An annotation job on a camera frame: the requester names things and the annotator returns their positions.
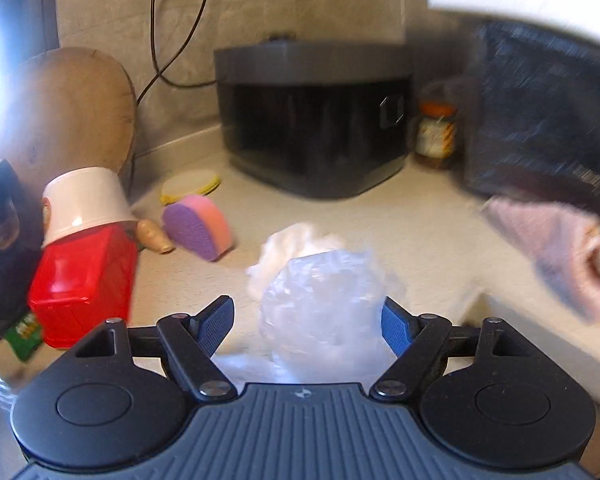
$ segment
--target tiled wall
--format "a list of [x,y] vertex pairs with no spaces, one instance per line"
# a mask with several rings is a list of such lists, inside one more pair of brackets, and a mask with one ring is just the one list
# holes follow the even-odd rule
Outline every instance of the tiled wall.
[[[157,38],[165,60],[186,37],[201,0],[158,0]],[[151,79],[150,0],[58,0],[61,46],[108,52],[127,70],[136,91]],[[272,31],[303,39],[411,41],[421,78],[454,65],[449,37],[458,20],[426,9],[425,0],[209,0],[198,32],[168,72],[183,82],[213,78],[214,48],[257,43]],[[179,91],[157,83],[140,107],[138,153],[218,122],[214,87]]]

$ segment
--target pink towel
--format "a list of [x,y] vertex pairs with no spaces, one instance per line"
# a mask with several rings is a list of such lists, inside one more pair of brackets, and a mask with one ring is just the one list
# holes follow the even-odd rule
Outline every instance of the pink towel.
[[536,263],[548,285],[590,320],[600,319],[600,218],[561,203],[492,198],[482,214]]

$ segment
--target orange jar lid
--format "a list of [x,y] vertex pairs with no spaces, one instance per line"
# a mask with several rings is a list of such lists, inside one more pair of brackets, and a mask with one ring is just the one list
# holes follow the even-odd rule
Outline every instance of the orange jar lid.
[[420,101],[418,107],[421,113],[429,117],[452,117],[458,111],[457,107],[439,101]]

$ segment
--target jar with orange lid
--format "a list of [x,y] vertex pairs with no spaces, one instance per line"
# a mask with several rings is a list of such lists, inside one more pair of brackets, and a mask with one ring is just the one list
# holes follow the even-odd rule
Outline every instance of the jar with orange lid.
[[415,159],[429,168],[446,170],[456,152],[458,108],[435,98],[420,99],[418,108],[420,121],[416,128]]

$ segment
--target green packet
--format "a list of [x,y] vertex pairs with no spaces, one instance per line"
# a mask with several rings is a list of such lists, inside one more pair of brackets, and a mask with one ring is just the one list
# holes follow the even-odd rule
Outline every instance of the green packet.
[[28,361],[42,343],[42,327],[33,312],[25,314],[4,334],[14,354],[23,363]]

